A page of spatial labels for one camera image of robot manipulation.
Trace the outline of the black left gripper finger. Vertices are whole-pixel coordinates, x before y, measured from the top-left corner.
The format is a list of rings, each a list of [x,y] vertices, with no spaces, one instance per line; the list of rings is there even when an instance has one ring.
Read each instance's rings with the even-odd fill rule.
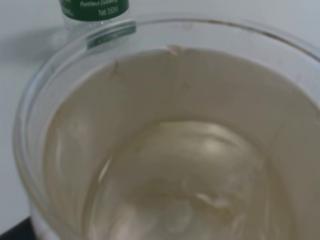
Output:
[[[28,217],[7,230],[0,236],[0,240],[37,240],[31,218]]]

